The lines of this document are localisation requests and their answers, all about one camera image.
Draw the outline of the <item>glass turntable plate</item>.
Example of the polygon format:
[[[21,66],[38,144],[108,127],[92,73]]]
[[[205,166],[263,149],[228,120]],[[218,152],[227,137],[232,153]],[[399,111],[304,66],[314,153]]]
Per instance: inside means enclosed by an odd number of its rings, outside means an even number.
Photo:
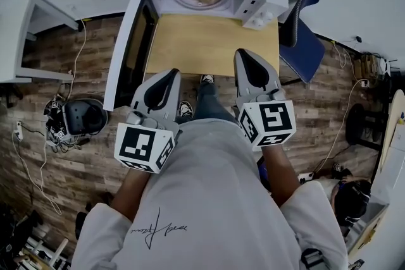
[[[226,5],[229,2],[229,0],[220,0],[216,4],[203,5],[203,4],[199,4],[196,0],[175,0],[175,1],[185,8],[189,8],[192,10],[199,10],[199,11],[216,9],[216,8],[219,8],[220,6]]]

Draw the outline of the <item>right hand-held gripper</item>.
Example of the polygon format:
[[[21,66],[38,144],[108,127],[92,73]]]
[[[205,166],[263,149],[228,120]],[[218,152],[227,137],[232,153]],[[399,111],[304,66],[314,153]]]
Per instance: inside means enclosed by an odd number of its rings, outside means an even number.
[[[252,151],[288,141],[296,132],[296,119],[292,101],[280,89],[276,69],[260,55],[237,49],[234,71],[237,120]]]

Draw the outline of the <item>blue chair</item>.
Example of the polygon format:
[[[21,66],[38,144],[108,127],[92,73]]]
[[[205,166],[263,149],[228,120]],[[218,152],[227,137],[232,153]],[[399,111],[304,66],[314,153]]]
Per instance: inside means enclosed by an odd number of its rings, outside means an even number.
[[[294,71],[297,79],[283,82],[291,85],[309,83],[314,77],[325,55],[325,47],[309,27],[300,19],[301,11],[320,0],[297,0],[287,19],[279,27],[279,55]]]

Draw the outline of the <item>round table with black base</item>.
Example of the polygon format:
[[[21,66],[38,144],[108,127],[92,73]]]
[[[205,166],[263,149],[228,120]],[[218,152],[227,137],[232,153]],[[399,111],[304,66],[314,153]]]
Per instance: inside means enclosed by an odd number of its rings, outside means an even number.
[[[396,90],[391,102],[383,103],[380,111],[367,111],[361,104],[355,104],[346,119],[346,141],[350,145],[362,145],[378,152],[374,172],[382,170],[396,125],[405,117],[405,93]],[[381,133],[380,143],[362,139],[363,131],[369,128]]]

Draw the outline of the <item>wooden crate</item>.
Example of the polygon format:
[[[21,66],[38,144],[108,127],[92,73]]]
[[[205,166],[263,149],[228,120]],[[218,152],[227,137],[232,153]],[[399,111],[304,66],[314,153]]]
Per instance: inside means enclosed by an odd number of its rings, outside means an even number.
[[[361,73],[362,77],[366,79],[382,79],[383,76],[379,74],[379,60],[380,56],[363,52],[361,54]]]

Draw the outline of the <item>white router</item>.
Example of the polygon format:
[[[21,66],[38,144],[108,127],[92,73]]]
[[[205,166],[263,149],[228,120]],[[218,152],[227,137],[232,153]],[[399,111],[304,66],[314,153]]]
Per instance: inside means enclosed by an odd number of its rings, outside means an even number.
[[[385,58],[380,58],[379,60],[379,74],[382,76],[391,76],[391,63],[396,62],[396,59],[387,60]]]

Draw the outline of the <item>black office chair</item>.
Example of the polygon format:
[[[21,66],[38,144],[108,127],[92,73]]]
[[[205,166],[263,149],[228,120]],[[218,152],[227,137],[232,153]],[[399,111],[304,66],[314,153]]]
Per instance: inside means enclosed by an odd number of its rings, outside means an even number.
[[[98,192],[90,197],[89,201],[85,205],[85,211],[80,211],[77,213],[77,217],[75,220],[75,238],[77,240],[79,239],[85,219],[86,219],[88,213],[90,213],[91,209],[97,203],[104,203],[109,206],[111,204],[113,198],[114,198],[113,194],[110,192]]]

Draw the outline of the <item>small yellow wooden table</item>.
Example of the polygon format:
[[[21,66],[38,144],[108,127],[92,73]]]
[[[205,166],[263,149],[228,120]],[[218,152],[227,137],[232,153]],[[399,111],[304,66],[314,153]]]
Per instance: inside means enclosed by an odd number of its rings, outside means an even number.
[[[202,15],[163,15],[147,62],[147,73],[177,68],[186,74],[234,76],[237,49],[250,50],[279,70],[278,21],[262,30],[240,21]]]

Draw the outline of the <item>person's left shoe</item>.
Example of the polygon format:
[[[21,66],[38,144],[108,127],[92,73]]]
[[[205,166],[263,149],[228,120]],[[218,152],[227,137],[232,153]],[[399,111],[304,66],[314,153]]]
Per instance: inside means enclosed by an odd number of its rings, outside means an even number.
[[[194,117],[193,108],[188,101],[182,101],[179,104],[178,112],[181,120],[189,121]]]

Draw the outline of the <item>tablet with blue screen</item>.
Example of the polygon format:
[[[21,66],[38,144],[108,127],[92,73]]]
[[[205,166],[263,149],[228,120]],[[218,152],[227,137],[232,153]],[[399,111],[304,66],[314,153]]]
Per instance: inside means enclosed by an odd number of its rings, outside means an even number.
[[[268,175],[265,165],[262,163],[258,166],[259,178],[261,184],[265,187],[268,192],[271,192],[270,184],[268,182]]]

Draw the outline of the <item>large white box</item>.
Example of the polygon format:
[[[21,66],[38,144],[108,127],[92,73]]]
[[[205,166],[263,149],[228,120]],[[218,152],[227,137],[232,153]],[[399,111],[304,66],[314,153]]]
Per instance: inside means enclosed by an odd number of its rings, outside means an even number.
[[[405,163],[405,128],[399,125],[392,138],[382,170],[371,188],[371,203],[387,205]]]

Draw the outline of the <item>person's right leg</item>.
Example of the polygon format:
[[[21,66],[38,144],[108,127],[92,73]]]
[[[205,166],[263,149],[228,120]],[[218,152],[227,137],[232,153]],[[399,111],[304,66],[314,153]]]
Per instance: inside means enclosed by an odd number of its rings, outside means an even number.
[[[196,113],[191,125],[207,130],[240,128],[237,120],[219,102],[216,85],[209,82],[203,82],[199,86]]]

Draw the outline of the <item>person's left forearm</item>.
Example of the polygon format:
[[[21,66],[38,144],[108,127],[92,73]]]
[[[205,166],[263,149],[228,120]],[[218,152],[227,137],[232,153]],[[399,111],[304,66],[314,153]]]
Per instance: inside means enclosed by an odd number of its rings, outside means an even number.
[[[129,169],[110,207],[133,222],[139,210],[142,194],[150,177],[150,173]]]

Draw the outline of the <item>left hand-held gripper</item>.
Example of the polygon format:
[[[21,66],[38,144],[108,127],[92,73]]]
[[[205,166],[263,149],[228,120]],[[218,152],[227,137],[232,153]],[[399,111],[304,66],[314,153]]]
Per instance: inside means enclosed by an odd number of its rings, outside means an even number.
[[[114,158],[118,162],[131,169],[160,173],[179,133],[175,119],[180,82],[181,72],[172,68],[138,86],[130,105],[135,111],[117,127]]]

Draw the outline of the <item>person's gray shirt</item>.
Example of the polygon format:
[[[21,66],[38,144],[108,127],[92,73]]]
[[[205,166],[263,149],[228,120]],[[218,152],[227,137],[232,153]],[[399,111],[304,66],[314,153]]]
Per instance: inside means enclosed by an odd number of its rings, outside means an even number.
[[[281,207],[261,184],[242,130],[181,125],[133,222],[103,203],[87,215],[71,270],[306,270],[304,250],[347,270],[347,249],[317,181]]]

